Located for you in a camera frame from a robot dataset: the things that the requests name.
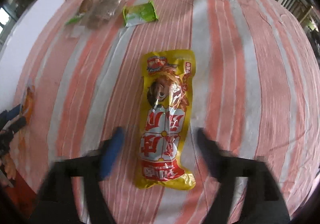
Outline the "yellow red sausage packet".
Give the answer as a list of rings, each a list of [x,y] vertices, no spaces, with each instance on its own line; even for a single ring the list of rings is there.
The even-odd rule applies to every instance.
[[[141,59],[143,92],[140,104],[138,165],[135,185],[191,190],[196,181],[181,165],[190,124],[193,76],[192,50],[149,52]]]

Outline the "white cardboard box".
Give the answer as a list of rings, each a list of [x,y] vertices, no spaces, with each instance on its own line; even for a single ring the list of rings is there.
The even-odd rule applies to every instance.
[[[1,50],[1,111],[11,108],[23,66],[40,33],[65,0],[35,0],[19,18]]]

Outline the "striped pink tablecloth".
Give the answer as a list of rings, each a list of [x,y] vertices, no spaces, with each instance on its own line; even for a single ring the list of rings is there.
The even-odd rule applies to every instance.
[[[66,0],[39,35],[17,86],[36,88],[31,122],[12,146],[37,190],[59,157],[95,149],[115,126],[123,151],[102,184],[117,223],[200,223],[218,184],[194,130],[262,157],[294,213],[319,166],[319,68],[295,17],[275,0],[152,1],[158,21],[97,30],[66,25]]]

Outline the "clear bag brown cakes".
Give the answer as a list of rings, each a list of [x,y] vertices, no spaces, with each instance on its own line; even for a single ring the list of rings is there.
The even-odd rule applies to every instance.
[[[96,30],[118,15],[128,0],[83,0],[65,26],[71,29],[70,38],[79,37],[87,29]]]

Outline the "green snack packet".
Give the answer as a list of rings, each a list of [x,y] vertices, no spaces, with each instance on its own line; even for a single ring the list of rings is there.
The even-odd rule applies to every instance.
[[[147,3],[125,6],[123,8],[124,26],[136,26],[140,24],[158,21],[158,16],[153,1]]]

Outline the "wooden side shelf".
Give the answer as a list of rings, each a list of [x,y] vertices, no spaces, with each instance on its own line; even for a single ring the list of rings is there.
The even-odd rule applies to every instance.
[[[299,21],[303,28],[319,33],[319,14],[311,0],[276,0]]]

